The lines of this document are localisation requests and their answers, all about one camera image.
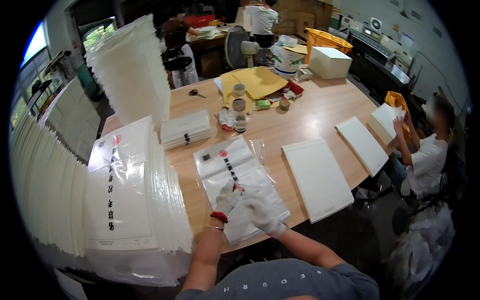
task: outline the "person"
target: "person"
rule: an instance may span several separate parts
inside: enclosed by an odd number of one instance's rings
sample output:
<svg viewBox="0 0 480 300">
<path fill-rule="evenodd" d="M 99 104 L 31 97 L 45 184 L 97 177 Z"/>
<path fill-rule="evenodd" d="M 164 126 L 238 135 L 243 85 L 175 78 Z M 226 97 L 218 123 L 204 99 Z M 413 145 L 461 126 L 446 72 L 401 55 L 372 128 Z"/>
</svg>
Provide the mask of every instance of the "person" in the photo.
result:
<svg viewBox="0 0 480 300">
<path fill-rule="evenodd" d="M 376 282 L 331 249 L 281 223 L 263 199 L 232 180 L 216 198 L 216 211 L 193 253 L 176 300 L 201 299 L 379 299 Z M 252 223 L 300 259 L 277 259 L 241 266 L 215 285 L 228 214 L 245 205 Z"/>
<path fill-rule="evenodd" d="M 243 7 L 247 14 L 252 16 L 253 35 L 272 35 L 272 27 L 278 23 L 278 13 L 272 9 L 276 4 L 276 0 L 264 0 L 262 4 L 247 4 Z"/>
<path fill-rule="evenodd" d="M 414 194 L 423 197 L 436 190 L 434 186 L 441 180 L 448 151 L 448 137 L 455 123 L 455 113 L 453 106 L 445 98 L 436 97 L 434 101 L 431 120 L 434 133 L 427 138 L 419 138 L 408 111 L 404 120 L 397 118 L 393 121 L 398 137 L 398 147 L 389 157 L 383 170 L 390 178 L 392 188 L 397 195 Z M 403 123 L 410 128 L 415 153 L 411 153 L 408 149 L 403 136 Z M 373 178 L 375 183 L 378 182 L 379 175 L 380 172 Z M 357 196 L 368 198 L 378 194 L 375 183 L 373 185 L 369 183 L 372 188 L 360 187 Z"/>
<path fill-rule="evenodd" d="M 180 6 L 174 5 L 170 9 L 169 20 L 162 25 L 162 33 L 167 46 L 168 60 L 174 60 L 175 58 L 185 56 L 192 59 L 192 62 L 185 67 L 185 72 L 181 72 L 180 70 L 171 71 L 175 88 L 182 87 L 183 81 L 186 85 L 198 82 L 195 58 L 193 57 L 192 48 L 190 48 L 190 45 L 185 40 L 185 36 L 186 33 L 197 36 L 199 31 L 182 21 L 180 13 Z"/>
</svg>

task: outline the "woman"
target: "woman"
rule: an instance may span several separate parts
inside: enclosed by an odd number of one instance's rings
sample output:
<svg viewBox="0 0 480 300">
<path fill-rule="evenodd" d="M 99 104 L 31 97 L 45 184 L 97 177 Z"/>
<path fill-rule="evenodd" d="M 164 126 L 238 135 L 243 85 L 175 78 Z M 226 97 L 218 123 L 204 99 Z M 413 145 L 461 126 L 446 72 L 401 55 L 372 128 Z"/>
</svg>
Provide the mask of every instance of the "woman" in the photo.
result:
<svg viewBox="0 0 480 300">
<path fill-rule="evenodd" d="M 331 249 L 281 223 L 255 195 L 232 180 L 216 198 L 216 211 L 193 253 L 176 299 L 379 299 L 373 279 L 347 264 Z M 235 205 L 246 205 L 252 223 L 279 240 L 298 259 L 278 259 L 242 266 L 215 285 L 223 228 Z"/>
<path fill-rule="evenodd" d="M 195 58 L 193 57 L 192 48 L 185 40 L 186 33 L 197 36 L 198 30 L 190 27 L 187 23 L 181 20 L 180 6 L 174 6 L 170 10 L 170 19 L 162 25 L 162 33 L 167 45 L 168 60 L 173 60 L 178 57 L 188 56 L 192 62 L 185 67 L 185 72 L 180 73 L 180 70 L 172 71 L 173 84 L 176 88 L 182 87 L 182 77 L 186 85 L 198 82 L 197 69 L 195 68 Z"/>
</svg>

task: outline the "stool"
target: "stool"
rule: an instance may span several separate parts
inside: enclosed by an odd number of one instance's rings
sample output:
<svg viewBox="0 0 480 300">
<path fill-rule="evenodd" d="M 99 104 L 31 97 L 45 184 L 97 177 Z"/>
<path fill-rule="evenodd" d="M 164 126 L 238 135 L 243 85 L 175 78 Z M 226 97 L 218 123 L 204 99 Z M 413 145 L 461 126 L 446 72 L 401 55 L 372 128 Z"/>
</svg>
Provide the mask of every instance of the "stool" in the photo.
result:
<svg viewBox="0 0 480 300">
<path fill-rule="evenodd" d="M 274 35 L 253 35 L 253 40 L 258 43 L 260 50 L 267 50 L 267 53 L 264 57 L 264 65 L 266 65 L 268 52 L 272 48 L 274 42 Z"/>
</svg>

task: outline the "hand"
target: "hand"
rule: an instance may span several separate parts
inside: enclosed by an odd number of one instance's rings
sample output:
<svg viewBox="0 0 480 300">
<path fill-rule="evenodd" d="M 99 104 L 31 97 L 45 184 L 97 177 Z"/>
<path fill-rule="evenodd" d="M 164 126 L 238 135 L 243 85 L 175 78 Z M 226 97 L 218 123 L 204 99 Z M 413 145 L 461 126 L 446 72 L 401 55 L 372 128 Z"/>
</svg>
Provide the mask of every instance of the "hand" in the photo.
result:
<svg viewBox="0 0 480 300">
<path fill-rule="evenodd" d="M 393 128 L 397 136 L 403 136 L 403 120 L 401 118 L 397 117 L 393 120 Z"/>
<path fill-rule="evenodd" d="M 288 229 L 288 227 L 280 222 L 275 214 L 268 209 L 268 206 L 260 199 L 252 198 L 245 200 L 245 206 L 249 209 L 250 220 L 252 223 L 274 239 L 279 239 L 280 236 Z"/>
<path fill-rule="evenodd" d="M 413 128 L 412 116 L 408 111 L 405 113 L 405 124 L 408 125 L 410 128 Z"/>
<path fill-rule="evenodd" d="M 220 194 L 216 197 L 216 212 L 222 212 L 226 216 L 237 205 L 244 188 L 240 187 L 233 180 L 227 182 L 227 184 L 220 190 Z"/>
</svg>

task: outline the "yellow envelope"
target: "yellow envelope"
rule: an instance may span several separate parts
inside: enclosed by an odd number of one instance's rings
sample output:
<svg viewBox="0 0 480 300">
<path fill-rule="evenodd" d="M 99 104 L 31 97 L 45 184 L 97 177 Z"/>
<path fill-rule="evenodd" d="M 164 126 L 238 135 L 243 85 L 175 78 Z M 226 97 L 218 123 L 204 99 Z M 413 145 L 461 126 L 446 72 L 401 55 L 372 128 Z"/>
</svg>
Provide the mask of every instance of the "yellow envelope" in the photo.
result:
<svg viewBox="0 0 480 300">
<path fill-rule="evenodd" d="M 288 81 L 273 74 L 266 67 L 242 69 L 233 73 L 233 76 L 238 79 L 241 84 L 245 85 L 247 93 L 250 94 L 253 99 L 261 99 L 288 84 Z"/>
<path fill-rule="evenodd" d="M 248 113 L 250 112 L 255 103 L 253 98 L 248 93 L 245 93 L 245 95 L 241 97 L 233 93 L 233 86 L 240 83 L 240 81 L 238 81 L 238 79 L 235 78 L 233 74 L 242 70 L 243 69 L 233 70 L 220 75 L 220 81 L 222 82 L 223 106 L 232 108 L 233 100 L 242 98 L 246 102 L 245 110 Z"/>
<path fill-rule="evenodd" d="M 287 46 L 283 46 L 283 49 L 287 49 L 287 50 L 290 50 L 290 51 L 293 51 L 293 52 L 297 52 L 297 53 L 300 53 L 300 54 L 307 54 L 307 45 L 299 45 L 297 44 L 295 47 L 293 48 L 290 48 L 290 47 L 287 47 Z"/>
</svg>

